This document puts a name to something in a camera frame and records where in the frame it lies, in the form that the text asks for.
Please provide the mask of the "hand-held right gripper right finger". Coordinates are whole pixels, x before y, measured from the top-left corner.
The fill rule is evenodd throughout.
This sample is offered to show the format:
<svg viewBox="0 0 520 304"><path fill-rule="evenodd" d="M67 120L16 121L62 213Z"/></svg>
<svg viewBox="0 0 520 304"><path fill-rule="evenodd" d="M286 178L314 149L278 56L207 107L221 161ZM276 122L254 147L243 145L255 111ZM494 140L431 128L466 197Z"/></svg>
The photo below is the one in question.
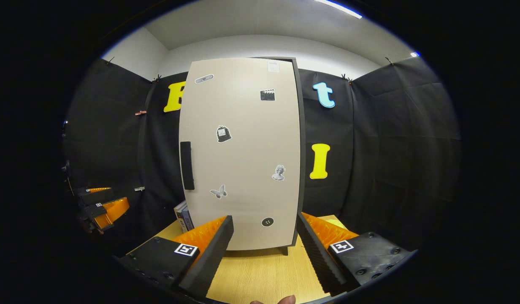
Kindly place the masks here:
<svg viewBox="0 0 520 304"><path fill-rule="evenodd" d="M371 287L414 257L376 232L353 233L301 212L296 229L318 281L330 296Z"/></svg>

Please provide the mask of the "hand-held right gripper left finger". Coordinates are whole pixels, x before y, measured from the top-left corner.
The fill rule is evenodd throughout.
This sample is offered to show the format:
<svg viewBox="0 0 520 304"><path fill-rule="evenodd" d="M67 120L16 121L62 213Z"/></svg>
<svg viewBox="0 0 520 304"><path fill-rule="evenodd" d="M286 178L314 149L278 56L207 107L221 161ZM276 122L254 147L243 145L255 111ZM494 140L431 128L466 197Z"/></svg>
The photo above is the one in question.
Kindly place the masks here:
<svg viewBox="0 0 520 304"><path fill-rule="evenodd" d="M171 296L206 300L233 233L233 217L226 215L171 240L154 236L117 262Z"/></svg>

